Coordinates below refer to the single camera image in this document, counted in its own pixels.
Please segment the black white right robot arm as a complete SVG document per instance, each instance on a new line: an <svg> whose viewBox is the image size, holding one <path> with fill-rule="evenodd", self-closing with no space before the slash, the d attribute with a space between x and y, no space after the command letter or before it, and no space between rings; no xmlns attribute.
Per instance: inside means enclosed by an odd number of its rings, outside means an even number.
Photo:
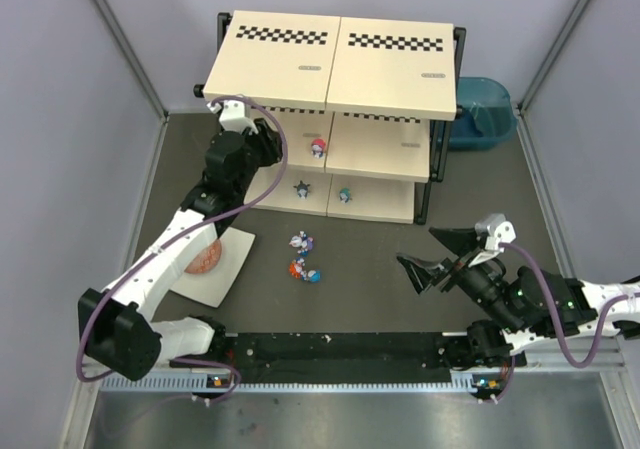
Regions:
<svg viewBox="0 0 640 449"><path fill-rule="evenodd" d="M453 366L501 365L554 340L571 366L584 368L603 338L639 337L637 279L596 284L544 271L515 245L514 226L503 218L429 232L455 257L427 261L397 254L414 290L459 288L486 315L468 326L459 348L441 348Z"/></svg>

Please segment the pink-hooded Doraemon figure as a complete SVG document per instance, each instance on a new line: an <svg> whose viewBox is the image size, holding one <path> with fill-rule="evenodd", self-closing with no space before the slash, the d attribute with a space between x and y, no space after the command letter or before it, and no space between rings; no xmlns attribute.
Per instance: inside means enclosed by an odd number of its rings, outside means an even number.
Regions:
<svg viewBox="0 0 640 449"><path fill-rule="evenodd" d="M326 155L327 144L322 138L316 138L311 142L311 155L316 159L321 159Z"/></svg>

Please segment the blue bucket Doraemon figure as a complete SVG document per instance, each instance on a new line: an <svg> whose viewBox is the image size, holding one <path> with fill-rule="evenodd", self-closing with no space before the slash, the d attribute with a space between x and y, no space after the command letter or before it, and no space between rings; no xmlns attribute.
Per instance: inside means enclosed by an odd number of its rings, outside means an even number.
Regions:
<svg viewBox="0 0 640 449"><path fill-rule="evenodd" d="M303 280L309 283L317 283L321 280L321 273L316 270L309 270L303 274Z"/></svg>

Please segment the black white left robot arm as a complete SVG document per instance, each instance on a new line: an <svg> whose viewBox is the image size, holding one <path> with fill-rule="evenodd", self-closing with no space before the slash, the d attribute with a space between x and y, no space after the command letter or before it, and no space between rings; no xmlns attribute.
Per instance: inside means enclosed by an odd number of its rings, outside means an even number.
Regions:
<svg viewBox="0 0 640 449"><path fill-rule="evenodd" d="M187 194L161 236L121 276L102 290L87 289L78 301L79 349L76 376L92 381L85 358L131 381L157 364L206 354L219 329L200 317L159 322L159 304L205 248L217 242L242 212L273 192L246 194L261 168L286 166L288 147L281 124L269 112L227 124L206 153L200 181Z"/></svg>

